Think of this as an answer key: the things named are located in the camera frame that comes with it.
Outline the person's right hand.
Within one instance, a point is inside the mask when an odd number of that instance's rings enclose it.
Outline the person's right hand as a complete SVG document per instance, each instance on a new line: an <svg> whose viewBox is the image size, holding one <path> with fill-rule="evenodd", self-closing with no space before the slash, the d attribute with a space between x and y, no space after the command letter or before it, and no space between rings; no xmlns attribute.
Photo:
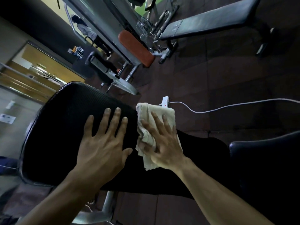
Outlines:
<svg viewBox="0 0 300 225"><path fill-rule="evenodd" d="M163 116L163 122L166 129L164 136L160 135L146 121L142 120L142 125L151 133L157 143L157 159L152 161L159 167L178 173L188 166L191 160L183 154L180 144L174 140L173 131Z"/></svg>

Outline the person's left hand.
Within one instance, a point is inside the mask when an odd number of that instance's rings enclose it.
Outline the person's left hand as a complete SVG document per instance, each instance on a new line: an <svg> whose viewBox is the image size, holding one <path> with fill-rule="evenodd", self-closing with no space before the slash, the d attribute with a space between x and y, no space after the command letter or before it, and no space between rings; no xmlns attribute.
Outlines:
<svg viewBox="0 0 300 225"><path fill-rule="evenodd" d="M110 124L110 115L111 109L105 109L96 134L89 140L84 140L83 132L77 164L73 169L83 174L105 175L107 182L111 181L125 166L119 164L119 151L123 150L128 123L127 117L123 117L115 137L109 137L107 130Z"/></svg>

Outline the cream cleaning cloth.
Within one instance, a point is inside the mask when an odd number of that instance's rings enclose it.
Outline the cream cleaning cloth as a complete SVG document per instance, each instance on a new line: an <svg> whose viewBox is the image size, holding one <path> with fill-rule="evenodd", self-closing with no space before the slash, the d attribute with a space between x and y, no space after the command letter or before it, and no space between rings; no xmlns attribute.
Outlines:
<svg viewBox="0 0 300 225"><path fill-rule="evenodd" d="M155 120L152 116L152 113L155 113L158 119L163 122L163 116L167 120L171 131L175 128L175 111L172 108L161 107L157 105L151 105L148 103L138 103L136 106L138 120L137 120L137 131L139 134L136 150L138 155L143 158L143 164L145 170L156 169L159 166L155 164L149 155L144 154L144 147L149 145L153 151L157 148L157 143L155 138L151 133L142 125L142 120L146 121L152 128L158 131L158 127L155 123Z"/></svg>

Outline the person's left forearm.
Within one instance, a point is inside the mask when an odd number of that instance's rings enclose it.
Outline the person's left forearm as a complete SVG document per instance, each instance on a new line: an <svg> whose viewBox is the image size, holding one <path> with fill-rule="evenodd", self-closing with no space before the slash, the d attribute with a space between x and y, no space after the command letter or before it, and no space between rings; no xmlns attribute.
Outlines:
<svg viewBox="0 0 300 225"><path fill-rule="evenodd" d="M73 170L16 225L70 225L106 182L105 175L83 174Z"/></svg>

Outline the person's right forearm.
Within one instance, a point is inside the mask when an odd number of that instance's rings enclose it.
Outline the person's right forearm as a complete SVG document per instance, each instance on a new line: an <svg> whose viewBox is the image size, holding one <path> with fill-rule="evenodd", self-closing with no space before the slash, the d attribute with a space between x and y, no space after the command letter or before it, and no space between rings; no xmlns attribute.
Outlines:
<svg viewBox="0 0 300 225"><path fill-rule="evenodd" d="M172 171L188 188L210 225L274 225L239 196L181 158Z"/></svg>

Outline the black textured machine seat pad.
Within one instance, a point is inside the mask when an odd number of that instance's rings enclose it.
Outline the black textured machine seat pad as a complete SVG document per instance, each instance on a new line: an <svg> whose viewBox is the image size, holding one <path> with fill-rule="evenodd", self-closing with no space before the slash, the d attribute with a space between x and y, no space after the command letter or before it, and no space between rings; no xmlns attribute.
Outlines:
<svg viewBox="0 0 300 225"><path fill-rule="evenodd" d="M137 110L96 88L71 82L57 91L39 110L29 126L22 147L19 173L28 184L58 186L75 167L84 124L94 116L95 135L104 110L121 108L121 118L128 118L123 148L132 148L124 169L101 190L192 198L182 181L170 170L145 170L143 158L136 150Z"/></svg>

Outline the small black machine seat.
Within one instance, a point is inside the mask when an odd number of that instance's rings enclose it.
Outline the small black machine seat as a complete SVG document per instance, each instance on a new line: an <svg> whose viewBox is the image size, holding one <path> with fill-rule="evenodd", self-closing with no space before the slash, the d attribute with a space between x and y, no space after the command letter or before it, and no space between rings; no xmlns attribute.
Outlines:
<svg viewBox="0 0 300 225"><path fill-rule="evenodd" d="M85 65L91 67L105 85L111 85L115 80L120 79L115 67L111 68L113 64L108 64L108 61L95 51L89 53Z"/></svg>

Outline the glass window pane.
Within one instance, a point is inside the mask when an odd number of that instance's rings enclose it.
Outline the glass window pane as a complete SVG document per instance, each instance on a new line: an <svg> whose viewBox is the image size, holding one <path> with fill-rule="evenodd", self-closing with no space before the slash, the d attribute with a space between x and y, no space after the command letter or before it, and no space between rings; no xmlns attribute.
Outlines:
<svg viewBox="0 0 300 225"><path fill-rule="evenodd" d="M85 79L31 41L9 60L0 60L0 86L38 103L47 102L70 82Z"/></svg>

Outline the orange machine pad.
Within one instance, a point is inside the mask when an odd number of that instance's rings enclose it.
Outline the orange machine pad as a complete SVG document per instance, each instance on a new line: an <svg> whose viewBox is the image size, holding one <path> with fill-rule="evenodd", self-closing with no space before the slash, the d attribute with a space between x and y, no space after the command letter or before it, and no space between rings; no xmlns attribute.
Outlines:
<svg viewBox="0 0 300 225"><path fill-rule="evenodd" d="M152 65L155 57L129 31L121 31L118 35L118 40L133 56L135 56L143 64L144 67L149 68Z"/></svg>

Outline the blue object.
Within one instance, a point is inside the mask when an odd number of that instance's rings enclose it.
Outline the blue object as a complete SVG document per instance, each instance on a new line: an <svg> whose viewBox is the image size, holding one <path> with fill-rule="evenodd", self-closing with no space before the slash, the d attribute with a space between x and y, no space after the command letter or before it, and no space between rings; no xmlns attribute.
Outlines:
<svg viewBox="0 0 300 225"><path fill-rule="evenodd" d="M0 156L0 176L18 176L18 159Z"/></svg>

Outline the smooth black vinyl pad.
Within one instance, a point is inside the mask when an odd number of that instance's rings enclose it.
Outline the smooth black vinyl pad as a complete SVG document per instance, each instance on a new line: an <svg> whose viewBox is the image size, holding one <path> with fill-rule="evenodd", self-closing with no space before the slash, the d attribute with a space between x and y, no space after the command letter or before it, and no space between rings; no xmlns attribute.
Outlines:
<svg viewBox="0 0 300 225"><path fill-rule="evenodd" d="M300 225L300 131L229 150L241 198L275 225Z"/></svg>

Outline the black flat workout bench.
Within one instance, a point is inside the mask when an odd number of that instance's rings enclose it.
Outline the black flat workout bench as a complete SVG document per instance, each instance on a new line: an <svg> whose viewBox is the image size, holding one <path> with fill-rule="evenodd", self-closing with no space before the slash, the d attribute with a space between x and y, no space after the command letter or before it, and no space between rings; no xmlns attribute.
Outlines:
<svg viewBox="0 0 300 225"><path fill-rule="evenodd" d="M178 45L176 42L171 43L174 39L249 27L257 30L261 36L262 43L256 56L263 57L273 44L276 30L255 16L259 3L260 0L240 0L172 22L160 34L159 39L166 41L169 50L174 51Z"/></svg>

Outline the silver seat support frame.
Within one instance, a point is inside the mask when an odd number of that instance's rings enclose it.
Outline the silver seat support frame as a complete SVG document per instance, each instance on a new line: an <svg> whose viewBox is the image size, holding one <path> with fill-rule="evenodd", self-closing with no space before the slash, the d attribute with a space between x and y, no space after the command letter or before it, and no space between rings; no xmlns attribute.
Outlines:
<svg viewBox="0 0 300 225"><path fill-rule="evenodd" d="M84 212L80 211L73 219L72 223L76 225L95 225L101 222L110 222L115 208L115 192L108 191L100 211Z"/></svg>

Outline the white wall socket plate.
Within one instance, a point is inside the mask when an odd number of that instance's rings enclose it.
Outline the white wall socket plate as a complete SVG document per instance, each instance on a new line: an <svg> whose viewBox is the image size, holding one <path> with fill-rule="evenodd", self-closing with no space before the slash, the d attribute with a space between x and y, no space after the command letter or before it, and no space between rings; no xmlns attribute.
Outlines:
<svg viewBox="0 0 300 225"><path fill-rule="evenodd" d="M15 121L16 117L14 116L10 116L7 114L0 114L0 122L6 123L6 124L13 124L13 122Z"/></svg>

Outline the grey metal gym machine frame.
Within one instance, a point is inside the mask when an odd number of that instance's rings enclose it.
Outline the grey metal gym machine frame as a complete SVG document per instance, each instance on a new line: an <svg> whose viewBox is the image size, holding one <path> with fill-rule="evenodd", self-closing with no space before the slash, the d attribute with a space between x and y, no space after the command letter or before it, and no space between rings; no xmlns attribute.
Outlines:
<svg viewBox="0 0 300 225"><path fill-rule="evenodd" d="M154 57L160 57L160 64L170 58L175 51L170 51L167 46L161 47L159 36L178 11L177 0L169 0L170 8L161 14L157 11L156 0L145 0L147 17L143 17L135 11L133 0L62 1L74 33L77 34L77 31L74 29L68 7L125 61L123 68L118 73L120 79L109 85L107 93L112 86L116 86L127 93L139 94L129 80L137 68L143 64L119 42L118 35L121 31L129 31Z"/></svg>

